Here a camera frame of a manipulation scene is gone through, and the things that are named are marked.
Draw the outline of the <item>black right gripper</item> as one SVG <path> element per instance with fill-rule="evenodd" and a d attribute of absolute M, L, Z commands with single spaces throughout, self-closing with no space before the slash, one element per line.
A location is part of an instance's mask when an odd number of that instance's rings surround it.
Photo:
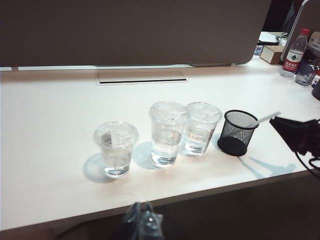
<path fill-rule="evenodd" d="M 317 120 L 301 122 L 275 117 L 269 123 L 293 152 L 320 156 L 320 123 Z"/>

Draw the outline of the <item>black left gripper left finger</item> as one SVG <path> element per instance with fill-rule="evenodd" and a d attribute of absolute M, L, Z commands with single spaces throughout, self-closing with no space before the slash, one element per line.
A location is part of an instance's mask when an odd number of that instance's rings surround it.
<path fill-rule="evenodd" d="M 135 202 L 124 216 L 122 221 L 122 239 L 137 240 L 141 223 L 141 207 L 140 202 Z"/>

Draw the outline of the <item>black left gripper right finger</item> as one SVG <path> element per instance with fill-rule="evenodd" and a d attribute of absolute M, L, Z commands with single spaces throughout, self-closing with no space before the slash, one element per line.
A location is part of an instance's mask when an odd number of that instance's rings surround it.
<path fill-rule="evenodd" d="M 150 202 L 146 202 L 142 214 L 142 239 L 143 240 L 162 240 L 163 215 L 154 212 Z"/>

